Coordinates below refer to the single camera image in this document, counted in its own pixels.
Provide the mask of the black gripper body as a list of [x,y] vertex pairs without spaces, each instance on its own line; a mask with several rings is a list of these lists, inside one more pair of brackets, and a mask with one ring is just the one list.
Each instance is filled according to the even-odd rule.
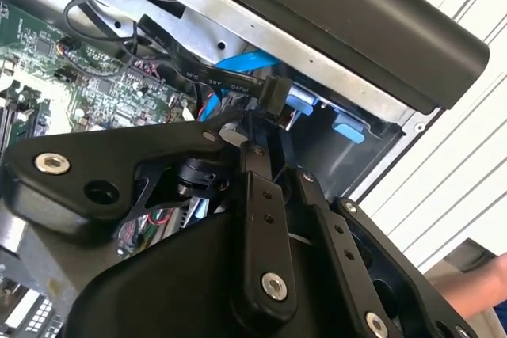
[[356,337],[321,257],[291,238],[298,309],[280,330],[245,329],[231,308],[232,221],[219,215],[97,276],[66,321],[68,337]]

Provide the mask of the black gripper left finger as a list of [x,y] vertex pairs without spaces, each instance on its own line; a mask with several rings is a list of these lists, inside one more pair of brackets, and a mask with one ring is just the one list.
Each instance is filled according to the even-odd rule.
[[224,211],[200,222],[231,217],[237,321],[282,327],[296,313],[297,295],[283,194],[266,145],[271,123],[253,112],[233,112],[206,122],[18,142],[2,159],[2,200],[16,216],[68,244],[66,257],[77,264],[80,248],[103,258],[129,219],[180,207],[194,196],[212,199]]

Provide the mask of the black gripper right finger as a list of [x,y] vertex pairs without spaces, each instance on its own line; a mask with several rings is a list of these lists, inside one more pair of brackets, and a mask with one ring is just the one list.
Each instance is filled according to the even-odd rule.
[[294,245],[299,311],[325,337],[474,337],[438,294],[352,200],[328,202],[320,183],[295,163],[289,133],[267,127],[274,180],[281,187]]

